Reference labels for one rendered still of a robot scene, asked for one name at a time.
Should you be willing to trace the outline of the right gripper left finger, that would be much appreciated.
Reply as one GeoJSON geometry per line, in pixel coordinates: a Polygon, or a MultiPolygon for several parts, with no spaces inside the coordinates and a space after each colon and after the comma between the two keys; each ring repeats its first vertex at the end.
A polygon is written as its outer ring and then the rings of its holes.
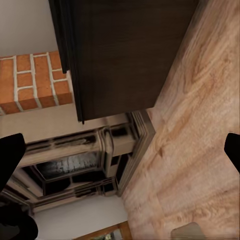
{"type": "Polygon", "coordinates": [[[0,193],[26,153],[23,134],[0,138],[0,193]]]}

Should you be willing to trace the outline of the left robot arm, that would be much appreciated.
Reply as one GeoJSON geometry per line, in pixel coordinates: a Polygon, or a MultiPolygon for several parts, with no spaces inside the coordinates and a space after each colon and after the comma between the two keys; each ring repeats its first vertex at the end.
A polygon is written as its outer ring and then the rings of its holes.
{"type": "Polygon", "coordinates": [[[35,240],[37,236],[36,222],[23,214],[19,203],[0,207],[0,240],[35,240]]]}

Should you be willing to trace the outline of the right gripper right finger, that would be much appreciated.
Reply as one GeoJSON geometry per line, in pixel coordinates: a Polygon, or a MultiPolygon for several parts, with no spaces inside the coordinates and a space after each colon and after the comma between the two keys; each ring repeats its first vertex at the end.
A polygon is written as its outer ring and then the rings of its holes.
{"type": "Polygon", "coordinates": [[[240,173],[240,135],[235,133],[229,133],[225,145],[224,151],[237,168],[240,173]]]}

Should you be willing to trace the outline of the pillar candle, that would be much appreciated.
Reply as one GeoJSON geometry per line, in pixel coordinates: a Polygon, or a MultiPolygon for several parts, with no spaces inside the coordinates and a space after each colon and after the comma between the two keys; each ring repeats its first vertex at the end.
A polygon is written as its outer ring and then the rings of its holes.
{"type": "Polygon", "coordinates": [[[204,232],[195,222],[173,229],[170,238],[171,240],[206,240],[204,232]]]}

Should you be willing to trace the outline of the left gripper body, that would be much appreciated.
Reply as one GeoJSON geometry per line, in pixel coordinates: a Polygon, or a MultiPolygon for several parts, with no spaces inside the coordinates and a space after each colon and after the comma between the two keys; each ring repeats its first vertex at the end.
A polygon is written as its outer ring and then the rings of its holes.
{"type": "Polygon", "coordinates": [[[0,240],[18,240],[18,237],[24,233],[23,223],[16,226],[0,223],[0,240]]]}

